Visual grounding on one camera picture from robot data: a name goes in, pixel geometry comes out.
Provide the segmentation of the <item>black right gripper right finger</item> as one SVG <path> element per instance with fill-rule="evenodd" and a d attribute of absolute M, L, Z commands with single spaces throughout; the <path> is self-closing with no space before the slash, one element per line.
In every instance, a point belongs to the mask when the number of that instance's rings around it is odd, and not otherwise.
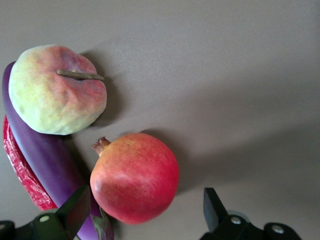
<path fill-rule="evenodd" d="M 204 188 L 203 214 L 208 232 L 202 240 L 300 240 L 288 225 L 269 222 L 263 229 L 254 226 L 239 214 L 228 213 L 215 189 Z"/>

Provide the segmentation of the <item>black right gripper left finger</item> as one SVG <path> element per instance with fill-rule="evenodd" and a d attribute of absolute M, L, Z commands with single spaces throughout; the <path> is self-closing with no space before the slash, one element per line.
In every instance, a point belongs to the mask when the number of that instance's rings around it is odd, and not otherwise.
<path fill-rule="evenodd" d="M 90 214 L 90 189 L 78 188 L 54 212 L 42 212 L 32 221 L 15 229 L 16 240 L 73 240 Z"/>

